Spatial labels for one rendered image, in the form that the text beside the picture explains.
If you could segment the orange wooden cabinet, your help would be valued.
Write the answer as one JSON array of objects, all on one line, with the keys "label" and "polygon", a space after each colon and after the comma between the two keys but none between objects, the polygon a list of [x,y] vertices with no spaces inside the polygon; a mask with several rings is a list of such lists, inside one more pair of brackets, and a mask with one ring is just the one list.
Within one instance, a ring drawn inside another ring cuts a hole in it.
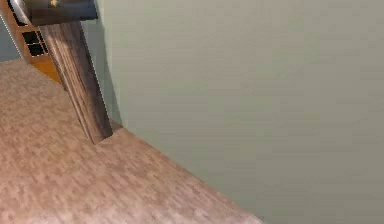
[{"label": "orange wooden cabinet", "polygon": [[19,20],[10,0],[0,0],[0,17],[20,56],[49,78],[61,83],[39,28]]}]

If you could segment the dark wooden table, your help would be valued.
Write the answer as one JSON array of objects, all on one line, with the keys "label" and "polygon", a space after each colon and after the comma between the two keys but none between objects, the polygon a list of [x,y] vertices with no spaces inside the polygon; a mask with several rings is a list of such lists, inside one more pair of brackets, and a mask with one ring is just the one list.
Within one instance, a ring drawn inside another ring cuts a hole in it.
[{"label": "dark wooden table", "polygon": [[113,134],[81,23],[96,20],[95,0],[10,0],[21,22],[40,29],[85,136]]}]

